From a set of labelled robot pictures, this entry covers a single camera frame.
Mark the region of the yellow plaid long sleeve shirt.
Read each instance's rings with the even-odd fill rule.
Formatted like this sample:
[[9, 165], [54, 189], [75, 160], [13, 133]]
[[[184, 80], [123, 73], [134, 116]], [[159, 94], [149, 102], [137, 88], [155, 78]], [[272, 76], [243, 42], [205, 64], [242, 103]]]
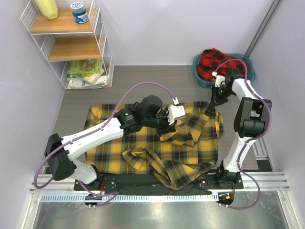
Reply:
[[179, 190], [218, 160], [218, 139], [224, 134], [222, 115], [208, 102], [184, 104], [186, 116], [172, 133], [143, 127], [139, 132], [90, 149], [85, 162], [101, 173], [152, 174], [165, 187]]

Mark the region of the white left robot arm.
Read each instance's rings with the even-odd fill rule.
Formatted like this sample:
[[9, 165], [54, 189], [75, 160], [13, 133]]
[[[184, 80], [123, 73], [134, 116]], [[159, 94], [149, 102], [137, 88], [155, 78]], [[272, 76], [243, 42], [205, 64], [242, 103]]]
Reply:
[[85, 184], [90, 190], [97, 190], [102, 183], [97, 168], [86, 165], [77, 158], [99, 145], [139, 132], [143, 127], [172, 131], [177, 120], [185, 116], [184, 107], [177, 99], [166, 108], [162, 108], [162, 105], [159, 97], [149, 95], [130, 108], [117, 111], [114, 116], [94, 127], [64, 137], [51, 135], [45, 157], [52, 179], [61, 181], [72, 178]]

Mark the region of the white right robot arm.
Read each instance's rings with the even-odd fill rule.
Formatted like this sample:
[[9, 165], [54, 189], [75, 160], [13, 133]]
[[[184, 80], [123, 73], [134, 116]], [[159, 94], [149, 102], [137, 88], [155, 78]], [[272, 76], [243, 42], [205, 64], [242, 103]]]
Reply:
[[251, 82], [239, 75], [236, 68], [222, 76], [212, 73], [212, 106], [224, 104], [235, 95], [240, 104], [234, 118], [235, 139], [227, 157], [212, 175], [212, 184], [217, 188], [232, 188], [241, 184], [241, 166], [256, 140], [268, 131], [271, 123], [272, 102], [259, 96]]

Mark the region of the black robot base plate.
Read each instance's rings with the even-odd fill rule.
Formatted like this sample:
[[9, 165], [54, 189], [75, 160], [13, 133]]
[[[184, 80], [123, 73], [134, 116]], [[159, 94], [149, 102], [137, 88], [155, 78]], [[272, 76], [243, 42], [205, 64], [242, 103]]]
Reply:
[[239, 176], [236, 180], [220, 179], [213, 170], [211, 174], [203, 173], [191, 177], [183, 175], [176, 180], [178, 188], [161, 183], [152, 174], [110, 174], [101, 173], [98, 181], [86, 185], [90, 191], [105, 191], [107, 194], [117, 191], [120, 195], [163, 196], [163, 195], [199, 195], [212, 191], [225, 192], [244, 188], [244, 182]]

